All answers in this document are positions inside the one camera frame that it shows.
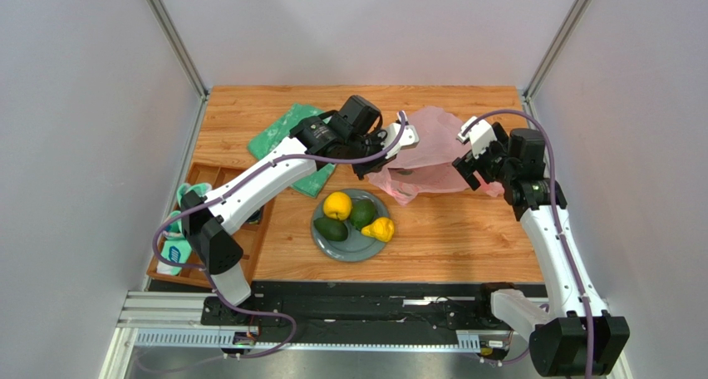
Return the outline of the pink plastic bag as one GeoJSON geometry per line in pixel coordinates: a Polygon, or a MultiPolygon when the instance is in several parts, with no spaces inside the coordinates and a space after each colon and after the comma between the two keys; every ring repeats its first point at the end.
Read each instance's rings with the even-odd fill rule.
{"type": "Polygon", "coordinates": [[[422,193],[457,193],[470,186],[452,166],[469,150],[456,139],[463,121],[436,106],[427,106],[407,116],[420,138],[412,149],[401,150],[396,159],[368,181],[400,205],[422,193]]]}

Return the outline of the green lime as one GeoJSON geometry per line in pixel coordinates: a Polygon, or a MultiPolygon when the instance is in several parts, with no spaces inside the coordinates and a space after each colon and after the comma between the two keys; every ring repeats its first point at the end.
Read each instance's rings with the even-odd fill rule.
{"type": "Polygon", "coordinates": [[[369,225],[376,215],[376,205],[370,199],[359,199],[353,202],[348,220],[354,229],[361,230],[369,225]]]}

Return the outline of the yellow lemon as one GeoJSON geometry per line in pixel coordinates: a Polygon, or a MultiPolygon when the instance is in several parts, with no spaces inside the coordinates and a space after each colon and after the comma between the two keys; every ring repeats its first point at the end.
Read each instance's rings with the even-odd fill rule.
{"type": "Polygon", "coordinates": [[[349,218],[352,212],[351,197],[341,191],[329,194],[323,201],[322,211],[330,219],[344,221],[349,218]]]}

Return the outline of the yellow fake fruit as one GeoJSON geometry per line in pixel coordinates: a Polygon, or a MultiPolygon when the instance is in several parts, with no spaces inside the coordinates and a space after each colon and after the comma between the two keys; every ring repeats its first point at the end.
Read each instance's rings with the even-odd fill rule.
{"type": "Polygon", "coordinates": [[[395,223],[387,217],[380,217],[361,229],[361,234],[380,242],[390,242],[395,234],[395,223]]]}

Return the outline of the dark green avocado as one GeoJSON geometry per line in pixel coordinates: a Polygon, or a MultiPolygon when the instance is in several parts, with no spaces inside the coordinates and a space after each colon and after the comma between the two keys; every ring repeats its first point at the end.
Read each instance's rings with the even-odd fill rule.
{"type": "Polygon", "coordinates": [[[324,239],[335,242],[342,242],[347,240],[348,238],[348,228],[342,221],[323,216],[315,219],[313,221],[313,224],[316,231],[324,239]]]}

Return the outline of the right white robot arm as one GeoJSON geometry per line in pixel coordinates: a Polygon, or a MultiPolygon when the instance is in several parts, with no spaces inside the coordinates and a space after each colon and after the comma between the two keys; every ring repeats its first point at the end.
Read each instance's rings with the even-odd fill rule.
{"type": "Polygon", "coordinates": [[[543,310],[510,283],[483,287],[485,315],[501,321],[529,345],[542,377],[605,376],[630,337],[624,317],[614,316],[597,294],[574,242],[567,202],[548,167],[543,132],[506,132],[481,121],[461,130],[458,141],[470,149],[453,167],[473,189],[498,182],[504,199],[530,239],[548,295],[543,310]]]}

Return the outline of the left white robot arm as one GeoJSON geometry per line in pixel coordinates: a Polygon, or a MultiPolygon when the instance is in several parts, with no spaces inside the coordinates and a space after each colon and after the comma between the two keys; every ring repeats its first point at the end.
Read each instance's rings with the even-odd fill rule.
{"type": "Polygon", "coordinates": [[[287,187],[328,164],[351,165],[358,176],[393,156],[405,115],[384,127],[381,112],[361,96],[341,109],[301,119],[273,150],[236,179],[179,202],[182,233],[206,278],[224,303],[238,306],[251,294],[233,235],[259,208],[287,187]]]}

